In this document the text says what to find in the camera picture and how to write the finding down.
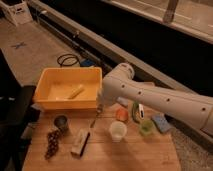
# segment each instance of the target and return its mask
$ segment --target orange plastic bin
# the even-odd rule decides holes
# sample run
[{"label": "orange plastic bin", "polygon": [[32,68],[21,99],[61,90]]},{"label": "orange plastic bin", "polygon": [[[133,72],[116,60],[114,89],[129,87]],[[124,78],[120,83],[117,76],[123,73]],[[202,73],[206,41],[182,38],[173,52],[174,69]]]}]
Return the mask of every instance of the orange plastic bin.
[{"label": "orange plastic bin", "polygon": [[96,108],[101,83],[99,67],[46,68],[33,100],[44,110]]}]

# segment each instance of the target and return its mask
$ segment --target office chair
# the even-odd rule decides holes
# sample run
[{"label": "office chair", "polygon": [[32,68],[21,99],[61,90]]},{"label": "office chair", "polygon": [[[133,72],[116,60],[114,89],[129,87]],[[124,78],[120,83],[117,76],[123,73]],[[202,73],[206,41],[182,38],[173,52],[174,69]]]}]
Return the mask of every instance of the office chair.
[{"label": "office chair", "polygon": [[12,158],[16,171],[22,166],[19,149],[21,135],[29,122],[37,121],[40,111],[31,107],[35,86],[21,86],[0,49],[0,170]]}]

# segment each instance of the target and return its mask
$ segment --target small dark cup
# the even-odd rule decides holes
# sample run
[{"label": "small dark cup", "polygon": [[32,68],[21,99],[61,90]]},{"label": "small dark cup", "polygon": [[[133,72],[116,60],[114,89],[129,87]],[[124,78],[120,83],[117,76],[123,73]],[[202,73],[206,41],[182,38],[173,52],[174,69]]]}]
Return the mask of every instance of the small dark cup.
[{"label": "small dark cup", "polygon": [[68,119],[64,115],[59,115],[54,120],[54,125],[61,131],[65,133],[69,130]]}]

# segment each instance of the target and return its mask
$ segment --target floor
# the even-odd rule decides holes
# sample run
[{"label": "floor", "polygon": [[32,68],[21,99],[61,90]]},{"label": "floor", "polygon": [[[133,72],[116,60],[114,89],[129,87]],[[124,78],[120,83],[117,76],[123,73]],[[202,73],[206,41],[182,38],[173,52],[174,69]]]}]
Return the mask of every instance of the floor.
[{"label": "floor", "polygon": [[[4,18],[0,18],[0,48],[22,85],[36,85],[44,68],[59,67],[58,56],[75,53],[36,22],[15,27]],[[213,170],[213,155],[179,129],[172,127],[171,134],[183,171]]]}]

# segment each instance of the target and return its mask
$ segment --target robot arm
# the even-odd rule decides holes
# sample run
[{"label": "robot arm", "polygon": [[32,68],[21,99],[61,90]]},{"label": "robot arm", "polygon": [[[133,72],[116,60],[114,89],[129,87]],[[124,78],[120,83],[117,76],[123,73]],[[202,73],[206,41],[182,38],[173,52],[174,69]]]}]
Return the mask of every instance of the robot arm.
[{"label": "robot arm", "polygon": [[213,135],[213,98],[145,85],[133,81],[133,76],[131,65],[119,64],[104,77],[98,102],[112,105],[124,97]]}]

